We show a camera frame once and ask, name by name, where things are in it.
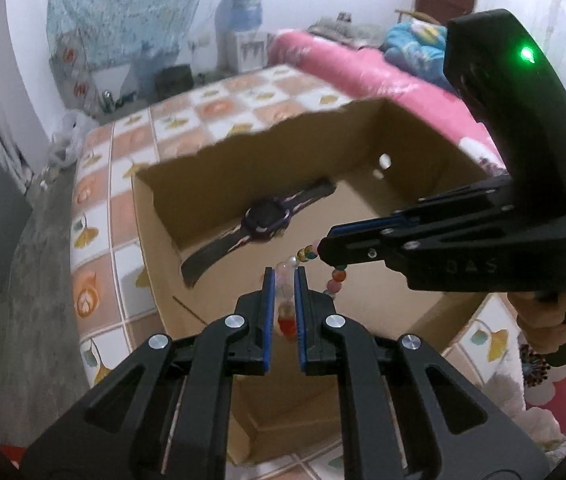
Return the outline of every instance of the gray floor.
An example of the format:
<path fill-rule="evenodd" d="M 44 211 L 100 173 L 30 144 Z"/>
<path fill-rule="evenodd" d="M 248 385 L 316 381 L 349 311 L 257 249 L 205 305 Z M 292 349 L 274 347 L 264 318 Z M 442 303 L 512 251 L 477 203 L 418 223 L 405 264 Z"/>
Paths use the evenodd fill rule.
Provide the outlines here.
<path fill-rule="evenodd" d="M 88 389 L 72 308 L 74 170 L 34 200 L 0 292 L 0 444 L 28 446 Z"/>

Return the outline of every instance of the pink blanket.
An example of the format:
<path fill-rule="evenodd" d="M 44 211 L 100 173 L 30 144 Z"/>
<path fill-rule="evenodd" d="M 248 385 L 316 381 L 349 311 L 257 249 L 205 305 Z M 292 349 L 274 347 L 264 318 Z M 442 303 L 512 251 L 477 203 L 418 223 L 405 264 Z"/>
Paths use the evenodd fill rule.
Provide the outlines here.
<path fill-rule="evenodd" d="M 276 37 L 269 62 L 294 65 L 355 98 L 386 96 L 429 123 L 489 173 L 503 172 L 486 128 L 474 121 L 461 99 L 390 65 L 378 50 L 354 51 L 293 30 Z"/>

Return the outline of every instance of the plastic bag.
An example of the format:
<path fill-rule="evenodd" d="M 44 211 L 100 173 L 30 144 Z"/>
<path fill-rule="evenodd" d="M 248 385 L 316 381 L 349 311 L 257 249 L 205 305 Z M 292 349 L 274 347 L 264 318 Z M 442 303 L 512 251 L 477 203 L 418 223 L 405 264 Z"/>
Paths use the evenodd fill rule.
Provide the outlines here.
<path fill-rule="evenodd" d="M 80 110 L 68 111 L 59 124 L 58 131 L 52 135 L 52 145 L 48 156 L 50 170 L 67 168 L 80 157 L 85 137 L 98 123 Z"/>

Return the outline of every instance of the green led indicator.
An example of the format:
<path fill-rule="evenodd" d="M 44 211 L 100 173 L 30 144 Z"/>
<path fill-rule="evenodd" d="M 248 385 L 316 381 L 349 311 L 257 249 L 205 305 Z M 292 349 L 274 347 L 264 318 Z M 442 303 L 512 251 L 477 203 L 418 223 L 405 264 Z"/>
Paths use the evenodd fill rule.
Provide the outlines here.
<path fill-rule="evenodd" d="M 528 46 L 522 48 L 521 59 L 527 61 L 528 63 L 534 63 L 534 51 Z"/>

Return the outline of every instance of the black watch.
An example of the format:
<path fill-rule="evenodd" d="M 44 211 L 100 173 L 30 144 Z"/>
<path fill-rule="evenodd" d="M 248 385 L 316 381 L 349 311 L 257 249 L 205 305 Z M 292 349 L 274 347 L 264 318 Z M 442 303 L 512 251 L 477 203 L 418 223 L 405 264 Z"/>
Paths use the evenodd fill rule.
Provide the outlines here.
<path fill-rule="evenodd" d="M 321 179 L 313 186 L 287 198 L 263 198 L 256 201 L 245 213 L 243 220 L 231 231 L 190 254 L 181 264 L 181 274 L 189 288 L 203 273 L 226 254 L 249 242 L 267 242 L 282 235 L 297 212 L 336 190 L 330 180 Z"/>

